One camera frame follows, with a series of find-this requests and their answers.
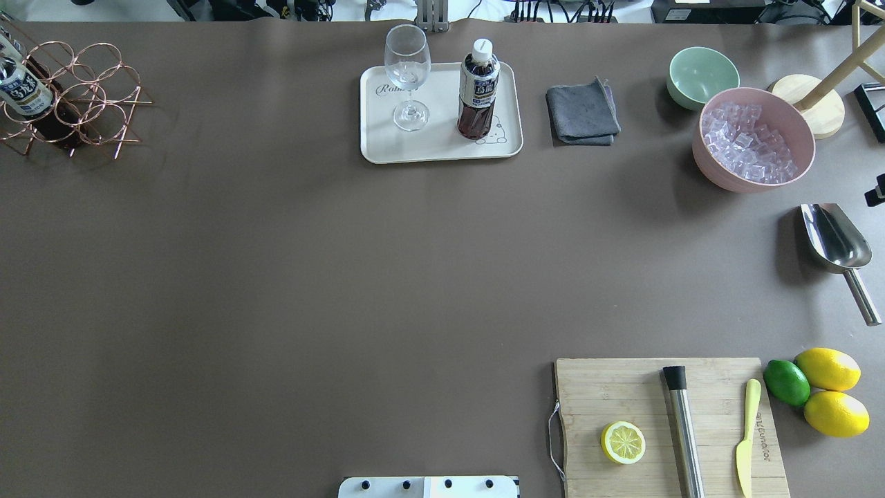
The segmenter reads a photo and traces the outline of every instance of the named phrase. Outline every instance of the lime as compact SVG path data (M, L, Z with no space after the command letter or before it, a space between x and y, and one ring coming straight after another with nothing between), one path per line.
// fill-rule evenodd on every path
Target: lime
M771 360L762 378L772 396L794 407L801 407L808 401L812 391L805 374L792 362Z
M805 420L827 436L850 438L870 426L864 403L846 393L820 391L805 403Z
M848 391L860 379L858 363L842 351L813 347L794 360L808 383L828 391Z
M645 455L645 437L639 427L624 422L612 422L603 429L603 453L617 463L636 463Z

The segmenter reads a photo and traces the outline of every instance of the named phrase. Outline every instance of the white tray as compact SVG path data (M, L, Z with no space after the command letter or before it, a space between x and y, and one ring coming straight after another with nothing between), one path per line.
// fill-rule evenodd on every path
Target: white tray
M427 160L506 158L522 149L522 123L513 69L501 63L492 129L485 138L468 140L458 121L457 62L433 64L430 77L412 96L427 105L430 117L418 131L393 123L393 108L408 92L395 87L383 66L370 67L359 79L359 149L375 164Z
M338 487L338 498L519 498L519 478L507 476L347 478Z

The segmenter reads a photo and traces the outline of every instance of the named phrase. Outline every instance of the yellow knife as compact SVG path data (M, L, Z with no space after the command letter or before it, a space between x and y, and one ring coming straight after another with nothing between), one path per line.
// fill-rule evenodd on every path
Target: yellow knife
M759 396L762 385L755 378L747 381L747 394L743 411L743 440L735 448L737 462L737 480L741 483L741 491L746 498L752 498L750 485L750 464L753 456L753 427L756 425L756 412L759 410Z

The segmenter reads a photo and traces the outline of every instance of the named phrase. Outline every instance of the glass stem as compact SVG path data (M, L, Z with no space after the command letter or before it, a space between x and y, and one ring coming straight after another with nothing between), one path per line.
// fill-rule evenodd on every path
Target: glass stem
M412 91L409 90L409 100L405 103L405 115L409 120L415 120L418 118L418 110L415 108L415 104L412 103Z

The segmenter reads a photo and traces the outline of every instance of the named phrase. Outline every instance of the folded towel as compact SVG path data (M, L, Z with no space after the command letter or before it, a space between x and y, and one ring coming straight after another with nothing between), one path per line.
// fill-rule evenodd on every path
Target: folded towel
M612 89L597 77L589 85L547 90L557 137L570 145L611 145L620 132Z

